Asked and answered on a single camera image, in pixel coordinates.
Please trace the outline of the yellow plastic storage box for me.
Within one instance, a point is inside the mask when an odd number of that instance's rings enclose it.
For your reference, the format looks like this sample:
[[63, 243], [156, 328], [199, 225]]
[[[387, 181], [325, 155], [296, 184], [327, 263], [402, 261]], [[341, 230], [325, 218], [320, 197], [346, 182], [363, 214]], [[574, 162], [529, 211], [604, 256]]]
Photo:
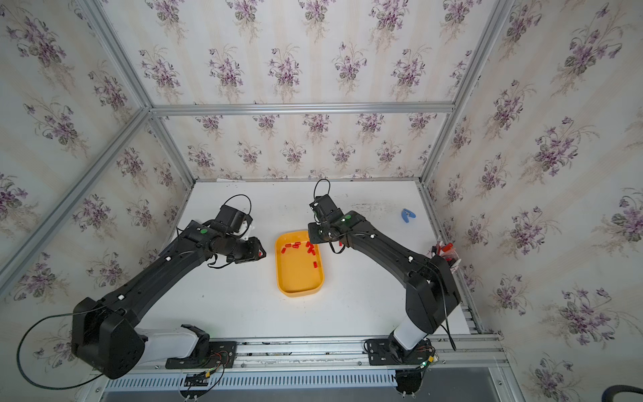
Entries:
[[[281, 249], [287, 244], [301, 243], [298, 249]], [[310, 242], [306, 230], [281, 234], [275, 245], [276, 250], [276, 279], [279, 290], [288, 297], [309, 296], [317, 293], [323, 286], [325, 275], [319, 246], [313, 244], [316, 255], [313, 256], [306, 248]], [[313, 267], [316, 261], [318, 268]]]

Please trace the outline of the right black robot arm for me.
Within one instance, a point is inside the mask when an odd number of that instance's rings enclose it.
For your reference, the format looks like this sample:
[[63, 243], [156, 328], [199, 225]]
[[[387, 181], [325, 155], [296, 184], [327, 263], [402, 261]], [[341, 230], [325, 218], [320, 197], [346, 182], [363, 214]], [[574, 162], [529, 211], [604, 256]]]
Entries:
[[405, 289], [406, 318], [388, 336], [384, 356], [403, 363], [420, 350], [420, 342], [439, 328], [450, 333], [448, 318], [461, 304], [449, 262], [438, 255], [416, 253], [377, 230], [361, 214], [331, 208], [313, 209], [308, 225], [313, 244], [351, 248], [382, 266]]

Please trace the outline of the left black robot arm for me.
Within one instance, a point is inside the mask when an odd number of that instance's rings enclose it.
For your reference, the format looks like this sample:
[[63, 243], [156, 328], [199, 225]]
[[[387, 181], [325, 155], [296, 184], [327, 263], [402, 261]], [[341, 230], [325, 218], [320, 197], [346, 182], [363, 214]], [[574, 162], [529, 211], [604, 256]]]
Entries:
[[72, 318], [70, 353], [101, 375], [116, 380], [140, 363], [162, 359], [204, 366], [210, 360], [210, 336], [183, 324], [170, 330], [138, 330], [152, 306], [190, 271], [218, 256], [227, 264], [259, 261], [266, 251], [258, 238], [247, 236], [252, 219], [226, 224], [193, 220], [148, 268], [95, 301], [78, 303]]

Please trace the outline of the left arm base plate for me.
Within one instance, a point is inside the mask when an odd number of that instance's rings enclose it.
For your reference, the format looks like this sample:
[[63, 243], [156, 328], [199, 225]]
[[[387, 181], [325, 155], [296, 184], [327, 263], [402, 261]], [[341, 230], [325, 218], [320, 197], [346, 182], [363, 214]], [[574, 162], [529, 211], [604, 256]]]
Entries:
[[166, 370], [187, 370], [215, 368], [222, 364], [231, 369], [234, 365], [238, 343], [235, 341], [210, 341], [208, 346], [197, 346], [187, 358], [169, 358]]

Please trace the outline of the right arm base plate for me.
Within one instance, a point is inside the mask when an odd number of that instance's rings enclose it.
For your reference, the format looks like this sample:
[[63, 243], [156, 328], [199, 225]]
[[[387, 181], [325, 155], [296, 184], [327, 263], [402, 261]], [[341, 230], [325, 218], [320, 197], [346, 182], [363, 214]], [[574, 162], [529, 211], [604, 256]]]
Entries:
[[425, 367], [435, 363], [435, 348], [430, 340], [422, 339], [412, 349], [405, 349], [393, 338], [371, 338], [363, 343], [371, 366], [413, 365]]

